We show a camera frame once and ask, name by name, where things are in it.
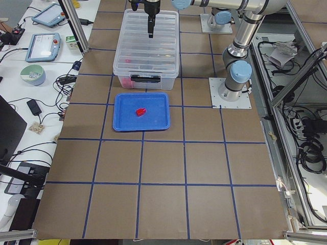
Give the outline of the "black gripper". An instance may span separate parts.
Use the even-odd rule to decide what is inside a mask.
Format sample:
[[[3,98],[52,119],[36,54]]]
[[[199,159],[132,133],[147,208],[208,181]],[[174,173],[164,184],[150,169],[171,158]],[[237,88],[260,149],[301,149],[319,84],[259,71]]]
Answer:
[[[161,0],[154,1],[143,1],[144,11],[149,15],[148,16],[148,36],[153,38],[154,27],[155,27],[155,15],[160,12],[160,2]]]

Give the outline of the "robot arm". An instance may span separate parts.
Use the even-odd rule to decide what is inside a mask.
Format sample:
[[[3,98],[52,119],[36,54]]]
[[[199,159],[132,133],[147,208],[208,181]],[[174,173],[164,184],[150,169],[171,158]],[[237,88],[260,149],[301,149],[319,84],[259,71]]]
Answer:
[[[138,9],[139,4],[144,5],[144,11],[148,15],[148,35],[153,38],[156,15],[160,12],[161,1],[129,1],[133,11]],[[209,14],[200,14],[201,29],[206,34],[232,34],[233,18],[230,9],[214,8]]]
[[[219,96],[228,102],[237,101],[243,86],[251,77],[251,65],[245,61],[248,48],[264,17],[286,5],[286,1],[189,1],[187,6],[226,8],[244,11],[244,15],[233,42],[223,52],[227,78],[218,89]]]

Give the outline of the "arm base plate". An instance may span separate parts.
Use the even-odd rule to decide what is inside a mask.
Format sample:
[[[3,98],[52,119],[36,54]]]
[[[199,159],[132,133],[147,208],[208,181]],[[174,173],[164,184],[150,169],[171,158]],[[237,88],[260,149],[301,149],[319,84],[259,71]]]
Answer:
[[[233,92],[225,87],[225,78],[209,78],[209,88],[213,108],[252,109],[246,84],[242,90]]]
[[[200,14],[202,33],[206,34],[232,34],[230,23],[217,24],[212,14]]]

